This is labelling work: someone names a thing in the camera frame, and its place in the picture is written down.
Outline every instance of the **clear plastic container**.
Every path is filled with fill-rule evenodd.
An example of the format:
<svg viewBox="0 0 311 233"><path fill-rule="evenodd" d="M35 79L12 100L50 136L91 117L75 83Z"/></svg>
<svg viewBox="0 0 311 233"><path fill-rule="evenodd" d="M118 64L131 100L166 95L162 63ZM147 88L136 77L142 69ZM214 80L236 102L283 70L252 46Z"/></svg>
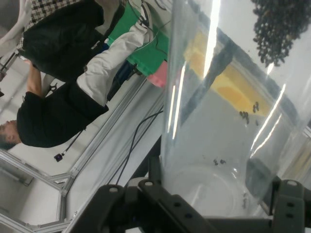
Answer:
<svg viewBox="0 0 311 233"><path fill-rule="evenodd" d="M204 216L253 215L311 117L311 29L285 63L262 63L254 9L250 0L173 5L163 185Z"/></svg>

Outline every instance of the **pile of black beans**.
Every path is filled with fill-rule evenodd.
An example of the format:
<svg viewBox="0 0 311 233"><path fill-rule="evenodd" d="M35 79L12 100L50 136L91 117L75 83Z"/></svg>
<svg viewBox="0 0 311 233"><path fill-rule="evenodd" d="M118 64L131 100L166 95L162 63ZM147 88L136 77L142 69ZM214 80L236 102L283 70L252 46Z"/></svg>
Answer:
<svg viewBox="0 0 311 233"><path fill-rule="evenodd" d="M311 22L311 0L251 0L258 16L254 31L258 56L266 67L289 55L293 41L308 29Z"/></svg>

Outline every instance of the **black mount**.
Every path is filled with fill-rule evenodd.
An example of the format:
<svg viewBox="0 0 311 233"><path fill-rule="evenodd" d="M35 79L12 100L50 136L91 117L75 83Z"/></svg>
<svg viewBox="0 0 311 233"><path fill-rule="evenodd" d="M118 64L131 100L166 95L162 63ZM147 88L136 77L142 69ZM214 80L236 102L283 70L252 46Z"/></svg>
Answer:
<svg viewBox="0 0 311 233"><path fill-rule="evenodd" d="M169 194L160 184L160 139L149 152L149 178L137 185L104 185L80 215L72 233L124 233L139 228L145 233L303 233L311 227L311 191L300 183L278 177L261 205L272 215L266 218L203 218L178 195ZM257 160L247 165L246 186L259 195L260 182L268 176ZM256 186L250 179L256 179Z"/></svg>

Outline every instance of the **plaid fabric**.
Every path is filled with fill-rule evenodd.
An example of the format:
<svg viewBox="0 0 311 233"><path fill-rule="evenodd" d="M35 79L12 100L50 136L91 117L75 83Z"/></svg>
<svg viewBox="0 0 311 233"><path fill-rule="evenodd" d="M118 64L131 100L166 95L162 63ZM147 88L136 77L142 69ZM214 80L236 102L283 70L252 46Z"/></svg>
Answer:
<svg viewBox="0 0 311 233"><path fill-rule="evenodd" d="M80 1L82 0L32 0L31 20L25 28L25 31L36 25L45 17L53 14L55 11ZM23 41L24 37L22 36L17 49L23 48Z"/></svg>

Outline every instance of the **pink object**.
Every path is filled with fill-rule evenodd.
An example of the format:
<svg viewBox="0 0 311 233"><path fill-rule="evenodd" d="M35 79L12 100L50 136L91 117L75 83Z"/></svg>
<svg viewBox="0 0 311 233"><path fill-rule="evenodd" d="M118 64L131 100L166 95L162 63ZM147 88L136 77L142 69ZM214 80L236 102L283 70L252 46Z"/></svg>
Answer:
<svg viewBox="0 0 311 233"><path fill-rule="evenodd" d="M148 76L148 80L155 86L165 87L167 78L167 62L163 61L156 73Z"/></svg>

